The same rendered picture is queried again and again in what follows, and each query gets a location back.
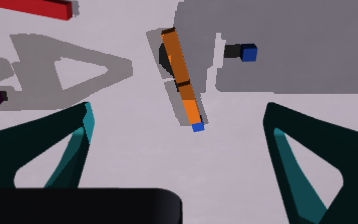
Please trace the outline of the blue cube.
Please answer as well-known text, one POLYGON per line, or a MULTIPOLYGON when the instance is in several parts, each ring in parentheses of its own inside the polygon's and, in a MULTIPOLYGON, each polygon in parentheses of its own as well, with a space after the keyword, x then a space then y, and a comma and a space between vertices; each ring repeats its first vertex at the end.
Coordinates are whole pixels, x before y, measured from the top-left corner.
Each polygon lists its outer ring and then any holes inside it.
POLYGON ((200 115, 200 117, 201 117, 201 122, 195 123, 195 124, 191 124, 194 132, 198 132, 198 131, 203 131, 203 130, 204 130, 204 123, 203 123, 203 120, 202 120, 202 116, 200 115))
POLYGON ((258 48, 253 44, 241 44, 240 59, 242 62, 256 61, 258 48))

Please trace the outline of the red rod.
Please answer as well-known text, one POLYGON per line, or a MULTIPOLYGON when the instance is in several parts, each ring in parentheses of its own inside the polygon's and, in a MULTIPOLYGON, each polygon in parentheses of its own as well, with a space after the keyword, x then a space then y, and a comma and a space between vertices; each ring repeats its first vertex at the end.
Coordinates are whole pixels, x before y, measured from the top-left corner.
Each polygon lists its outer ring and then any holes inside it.
POLYGON ((68 21, 72 2, 65 0, 0 0, 0 8, 68 21))

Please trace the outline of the orange rod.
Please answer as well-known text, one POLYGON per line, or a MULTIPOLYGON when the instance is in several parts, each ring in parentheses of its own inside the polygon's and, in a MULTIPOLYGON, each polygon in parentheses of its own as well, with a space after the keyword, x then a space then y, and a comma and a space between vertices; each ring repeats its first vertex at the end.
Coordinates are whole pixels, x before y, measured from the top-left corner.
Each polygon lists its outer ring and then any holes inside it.
POLYGON ((161 37, 176 79, 176 83, 189 81, 189 74, 175 27, 163 30, 161 37))
POLYGON ((201 117, 200 117, 199 109, 197 106, 197 102, 195 99, 190 78, 189 81, 178 83, 178 89, 190 124, 201 122, 201 117))

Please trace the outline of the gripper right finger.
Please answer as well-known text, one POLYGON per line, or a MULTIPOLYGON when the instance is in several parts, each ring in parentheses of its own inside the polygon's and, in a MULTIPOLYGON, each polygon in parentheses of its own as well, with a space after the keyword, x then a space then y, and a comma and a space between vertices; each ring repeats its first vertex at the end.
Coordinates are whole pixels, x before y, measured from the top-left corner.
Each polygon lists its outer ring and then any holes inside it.
POLYGON ((268 102, 263 127, 289 224, 358 224, 358 131, 268 102), (285 133, 334 166, 343 186, 326 208, 285 133))

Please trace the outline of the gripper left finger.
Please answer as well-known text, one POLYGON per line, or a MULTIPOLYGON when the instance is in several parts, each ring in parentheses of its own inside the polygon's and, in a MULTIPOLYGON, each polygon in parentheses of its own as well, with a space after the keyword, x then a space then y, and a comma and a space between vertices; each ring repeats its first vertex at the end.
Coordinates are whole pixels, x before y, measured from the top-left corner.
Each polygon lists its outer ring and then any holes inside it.
POLYGON ((90 102, 0 130, 0 188, 16 188, 16 172, 72 133, 44 187, 78 187, 94 129, 90 102))

